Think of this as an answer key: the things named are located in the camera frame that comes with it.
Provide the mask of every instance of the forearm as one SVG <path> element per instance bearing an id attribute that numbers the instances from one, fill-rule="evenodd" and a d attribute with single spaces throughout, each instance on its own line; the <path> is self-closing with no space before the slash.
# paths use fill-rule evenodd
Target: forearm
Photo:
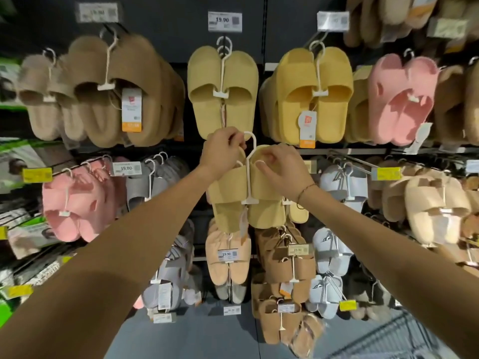
<path id="1" fill-rule="evenodd" d="M 83 248 L 0 331 L 5 357 L 103 358 L 211 180 L 194 170 Z"/>
<path id="2" fill-rule="evenodd" d="M 479 299 L 479 282 L 406 237 L 353 211 L 318 187 L 299 202 L 333 231 L 418 320 L 462 358 L 475 358 L 466 345 L 479 327 L 470 310 Z"/>

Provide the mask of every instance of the bracelet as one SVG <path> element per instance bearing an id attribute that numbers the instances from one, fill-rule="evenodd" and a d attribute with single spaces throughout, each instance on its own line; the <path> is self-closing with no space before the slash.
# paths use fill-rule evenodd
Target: bracelet
<path id="1" fill-rule="evenodd" d="M 297 204 L 299 204 L 299 199 L 301 199 L 301 196 L 303 195 L 303 193 L 309 188 L 309 187 L 312 187 L 312 186 L 316 186 L 316 183 L 313 183 L 311 185 L 308 185 L 307 187 L 305 187 L 298 195 L 298 199 L 296 200 L 297 201 Z"/>

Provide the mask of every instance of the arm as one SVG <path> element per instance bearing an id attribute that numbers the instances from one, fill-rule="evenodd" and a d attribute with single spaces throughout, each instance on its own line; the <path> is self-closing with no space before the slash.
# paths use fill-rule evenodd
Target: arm
<path id="1" fill-rule="evenodd" d="M 314 181 L 295 148 L 275 145 L 264 153 L 266 160 L 279 161 L 281 174 L 265 163 L 258 162 L 258 168 L 281 194 L 331 229 L 404 307 L 458 355 L 477 357 L 471 340 L 479 330 L 479 313 L 472 309 L 479 300 L 477 277 L 310 186 Z"/>
<path id="2" fill-rule="evenodd" d="M 0 330 L 3 357 L 103 358 L 195 204 L 236 164 L 240 145 L 237 129 L 216 131 L 198 168 L 114 222 L 36 289 Z"/>

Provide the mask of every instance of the hand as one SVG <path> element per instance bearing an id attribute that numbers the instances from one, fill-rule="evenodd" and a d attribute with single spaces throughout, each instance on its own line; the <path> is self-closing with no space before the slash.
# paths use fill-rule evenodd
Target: hand
<path id="1" fill-rule="evenodd" d="M 203 145 L 199 167 L 211 176 L 212 182 L 235 167 L 241 160 L 240 148 L 246 149 L 244 133 L 236 127 L 225 127 L 208 135 Z"/>
<path id="2" fill-rule="evenodd" d="M 314 184 L 301 155 L 293 146 L 286 144 L 273 145 L 261 151 L 265 162 L 257 161 L 258 169 L 266 175 L 278 193 L 297 203 L 299 194 Z M 280 174 L 276 174 L 267 165 L 275 162 L 281 167 Z"/>

